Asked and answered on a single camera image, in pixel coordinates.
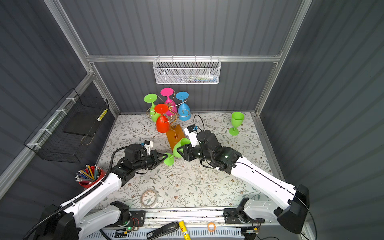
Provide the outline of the green wine glass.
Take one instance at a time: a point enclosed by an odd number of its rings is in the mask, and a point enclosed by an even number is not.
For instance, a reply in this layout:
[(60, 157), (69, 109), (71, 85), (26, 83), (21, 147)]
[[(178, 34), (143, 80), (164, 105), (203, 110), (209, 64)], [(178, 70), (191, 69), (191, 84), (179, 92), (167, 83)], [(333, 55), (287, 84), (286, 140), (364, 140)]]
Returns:
[(158, 99), (158, 96), (156, 94), (148, 94), (144, 97), (144, 101), (147, 104), (151, 104), (151, 107), (147, 110), (147, 114), (151, 116), (151, 119), (154, 123), (157, 122), (157, 119), (160, 117), (161, 114), (157, 113), (155, 111), (155, 102)]
[(176, 145), (173, 148), (173, 153), (166, 153), (166, 159), (164, 160), (164, 163), (167, 166), (172, 166), (175, 162), (175, 158), (182, 158), (182, 154), (184, 153), (183, 146), (190, 144), (191, 141), (187, 138), (181, 139), (179, 142), (176, 143)]
[(238, 127), (241, 126), (244, 118), (245, 118), (245, 115), (241, 112), (232, 113), (231, 124), (233, 127), (229, 129), (229, 133), (232, 136), (237, 136), (239, 134)]

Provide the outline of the red wine glass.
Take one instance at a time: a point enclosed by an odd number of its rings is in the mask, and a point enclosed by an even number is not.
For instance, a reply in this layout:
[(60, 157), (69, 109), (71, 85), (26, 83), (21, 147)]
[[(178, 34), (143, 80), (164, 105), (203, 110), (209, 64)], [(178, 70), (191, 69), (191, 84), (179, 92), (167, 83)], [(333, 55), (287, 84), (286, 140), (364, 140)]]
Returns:
[(160, 116), (157, 118), (156, 127), (159, 133), (166, 133), (170, 129), (170, 123), (168, 118), (166, 117), (166, 113), (168, 112), (169, 107), (166, 104), (156, 105), (154, 110)]

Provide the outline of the gold wire wine glass rack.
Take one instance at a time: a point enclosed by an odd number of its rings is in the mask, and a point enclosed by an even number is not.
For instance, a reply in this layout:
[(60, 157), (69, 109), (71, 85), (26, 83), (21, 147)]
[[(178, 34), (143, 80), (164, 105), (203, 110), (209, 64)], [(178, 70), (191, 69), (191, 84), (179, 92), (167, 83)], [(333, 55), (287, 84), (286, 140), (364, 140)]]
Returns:
[(169, 120), (170, 129), (168, 132), (164, 134), (167, 135), (167, 139), (169, 141), (171, 150), (173, 151), (173, 148), (176, 145), (176, 143), (179, 142), (181, 139), (185, 138), (185, 134), (181, 128), (181, 125), (177, 124), (177, 120), (180, 119), (180, 116), (178, 113), (176, 113), (174, 116), (167, 116), (166, 114), (166, 117)]

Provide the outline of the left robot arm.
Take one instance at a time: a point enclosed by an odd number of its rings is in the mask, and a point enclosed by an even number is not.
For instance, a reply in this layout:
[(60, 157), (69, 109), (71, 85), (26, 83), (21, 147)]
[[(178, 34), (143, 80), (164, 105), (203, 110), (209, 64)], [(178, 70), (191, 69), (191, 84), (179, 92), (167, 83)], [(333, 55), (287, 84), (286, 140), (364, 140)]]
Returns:
[(139, 170), (154, 170), (171, 154), (148, 151), (142, 144), (131, 144), (117, 149), (125, 155), (115, 166), (109, 165), (106, 175), (83, 193), (61, 204), (47, 207), (40, 221), (24, 236), (27, 240), (82, 240), (109, 225), (130, 226), (135, 221), (128, 205), (114, 201), (103, 210), (90, 211), (109, 194), (127, 184)]

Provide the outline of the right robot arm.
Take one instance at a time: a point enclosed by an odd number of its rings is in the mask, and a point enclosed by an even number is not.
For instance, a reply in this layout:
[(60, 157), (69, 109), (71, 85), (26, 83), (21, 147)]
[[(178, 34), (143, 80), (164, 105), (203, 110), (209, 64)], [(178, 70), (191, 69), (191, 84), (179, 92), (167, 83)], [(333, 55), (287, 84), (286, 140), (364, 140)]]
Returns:
[(223, 147), (215, 134), (209, 130), (198, 131), (195, 125), (190, 125), (184, 132), (190, 142), (176, 148), (184, 160), (207, 161), (209, 169), (216, 169), (239, 178), (271, 199), (272, 204), (268, 205), (243, 198), (235, 214), (240, 222), (275, 219), (293, 234), (299, 235), (302, 232), (310, 208), (307, 187), (301, 184), (298, 186), (288, 184), (266, 173), (240, 152)]

